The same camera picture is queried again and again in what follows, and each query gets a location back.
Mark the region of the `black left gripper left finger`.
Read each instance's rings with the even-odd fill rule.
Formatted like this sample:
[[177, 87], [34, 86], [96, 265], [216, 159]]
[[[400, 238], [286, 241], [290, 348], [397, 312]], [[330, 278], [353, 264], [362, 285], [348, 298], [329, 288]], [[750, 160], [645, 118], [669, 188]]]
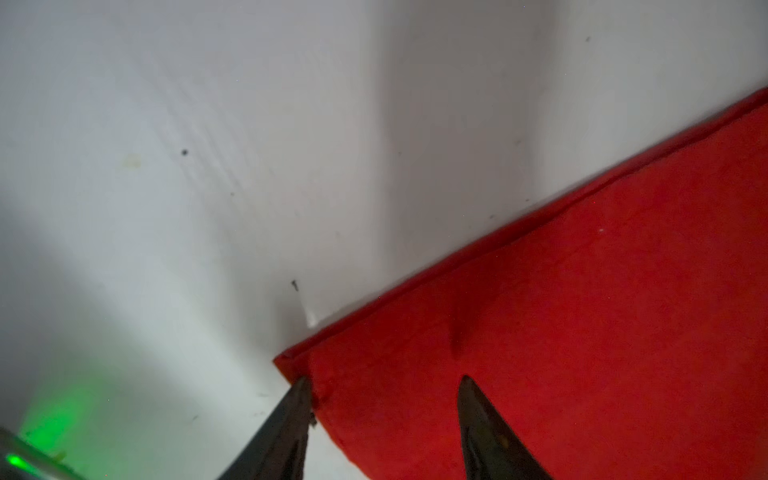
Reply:
[[219, 478], [303, 479], [309, 431], [316, 423], [311, 382], [301, 377]]

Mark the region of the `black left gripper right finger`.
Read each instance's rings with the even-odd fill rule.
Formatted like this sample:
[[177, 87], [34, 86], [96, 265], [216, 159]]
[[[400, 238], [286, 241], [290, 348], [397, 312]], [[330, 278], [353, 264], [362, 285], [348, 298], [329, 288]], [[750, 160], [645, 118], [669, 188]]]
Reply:
[[467, 479], [552, 479], [468, 375], [459, 384], [457, 409]]

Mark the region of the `red shorts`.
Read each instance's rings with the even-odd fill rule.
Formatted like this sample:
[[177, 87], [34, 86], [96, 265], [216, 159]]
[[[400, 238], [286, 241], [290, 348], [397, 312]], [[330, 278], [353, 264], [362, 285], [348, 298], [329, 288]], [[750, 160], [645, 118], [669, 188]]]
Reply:
[[767, 473], [767, 94], [278, 355], [372, 479], [460, 479], [472, 377], [557, 479]]

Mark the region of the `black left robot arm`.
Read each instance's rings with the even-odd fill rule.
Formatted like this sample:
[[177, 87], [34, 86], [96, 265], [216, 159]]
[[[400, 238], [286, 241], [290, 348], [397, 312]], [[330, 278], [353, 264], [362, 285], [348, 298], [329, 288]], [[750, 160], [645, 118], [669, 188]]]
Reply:
[[[462, 456], [468, 479], [549, 479], [491, 401], [468, 375], [457, 393]], [[297, 380], [222, 479], [301, 479], [315, 421], [310, 380]], [[78, 479], [62, 462], [1, 430], [3, 479]]]

